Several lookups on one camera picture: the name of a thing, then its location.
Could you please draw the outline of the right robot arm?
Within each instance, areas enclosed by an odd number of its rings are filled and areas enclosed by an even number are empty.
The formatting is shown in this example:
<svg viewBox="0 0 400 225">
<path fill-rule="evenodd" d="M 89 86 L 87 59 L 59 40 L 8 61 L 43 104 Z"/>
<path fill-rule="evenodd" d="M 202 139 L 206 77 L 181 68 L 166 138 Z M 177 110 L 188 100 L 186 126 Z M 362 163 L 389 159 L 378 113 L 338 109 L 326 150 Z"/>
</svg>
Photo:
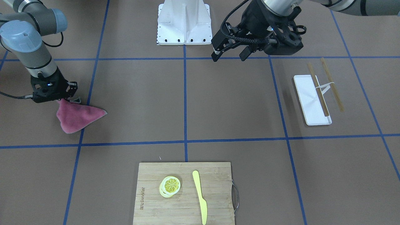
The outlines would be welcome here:
<svg viewBox="0 0 400 225">
<path fill-rule="evenodd" d="M 77 82 L 67 81 L 48 51 L 50 44 L 42 37 L 63 34 L 68 27 L 64 13 L 46 7 L 40 0 L 6 0 L 13 14 L 1 14 L 1 46 L 14 53 L 30 73 L 32 94 L 12 96 L 32 99 L 35 103 L 70 101 L 78 89 Z"/>
</svg>

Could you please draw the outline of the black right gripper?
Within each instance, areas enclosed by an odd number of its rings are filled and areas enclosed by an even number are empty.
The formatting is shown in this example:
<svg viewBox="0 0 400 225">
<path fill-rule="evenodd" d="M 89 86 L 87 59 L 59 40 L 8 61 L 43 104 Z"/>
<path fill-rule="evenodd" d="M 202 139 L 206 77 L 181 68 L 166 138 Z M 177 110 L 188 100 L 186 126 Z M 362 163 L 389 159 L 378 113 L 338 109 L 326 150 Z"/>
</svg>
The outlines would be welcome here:
<svg viewBox="0 0 400 225">
<path fill-rule="evenodd" d="M 32 100 L 35 103 L 44 103 L 60 99 L 73 97 L 78 89 L 77 82 L 69 82 L 62 75 L 60 70 L 56 70 L 51 76 L 38 77 L 31 76 L 31 86 L 33 88 Z M 81 97 L 70 100 L 73 104 L 81 104 Z"/>
</svg>

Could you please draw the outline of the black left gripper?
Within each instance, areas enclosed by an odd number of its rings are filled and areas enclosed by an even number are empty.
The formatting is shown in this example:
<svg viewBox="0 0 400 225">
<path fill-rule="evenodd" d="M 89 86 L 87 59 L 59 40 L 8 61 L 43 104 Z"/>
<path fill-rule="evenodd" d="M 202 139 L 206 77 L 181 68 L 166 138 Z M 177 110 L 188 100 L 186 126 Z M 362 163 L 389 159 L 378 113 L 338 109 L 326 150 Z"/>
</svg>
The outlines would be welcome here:
<svg viewBox="0 0 400 225">
<path fill-rule="evenodd" d="M 267 36 L 270 34 L 268 28 L 271 26 L 276 16 L 267 13 L 270 18 L 264 16 L 259 6 L 259 0 L 252 0 L 242 14 L 240 23 L 236 27 L 232 27 L 230 23 L 225 22 L 225 36 L 223 34 L 215 34 L 211 40 L 213 45 L 212 60 L 217 60 L 222 54 L 230 49 L 238 46 L 245 46 L 239 54 L 241 61 L 245 61 L 254 52 L 264 51 Z"/>
</svg>

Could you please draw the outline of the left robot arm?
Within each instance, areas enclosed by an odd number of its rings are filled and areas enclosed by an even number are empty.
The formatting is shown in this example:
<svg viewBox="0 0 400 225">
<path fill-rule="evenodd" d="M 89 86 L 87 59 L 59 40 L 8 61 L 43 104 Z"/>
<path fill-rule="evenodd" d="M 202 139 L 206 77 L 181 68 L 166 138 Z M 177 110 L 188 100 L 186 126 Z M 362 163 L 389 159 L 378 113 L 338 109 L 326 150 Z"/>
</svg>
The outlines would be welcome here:
<svg viewBox="0 0 400 225">
<path fill-rule="evenodd" d="M 302 35 L 307 28 L 297 25 L 301 13 L 300 0 L 250 0 L 237 26 L 227 22 L 241 6 L 236 6 L 223 20 L 212 38 L 214 62 L 227 50 L 245 46 L 239 57 L 246 60 L 256 51 L 267 55 L 290 56 L 303 48 Z M 398 0 L 317 0 L 332 12 L 360 17 L 399 16 Z"/>
</svg>

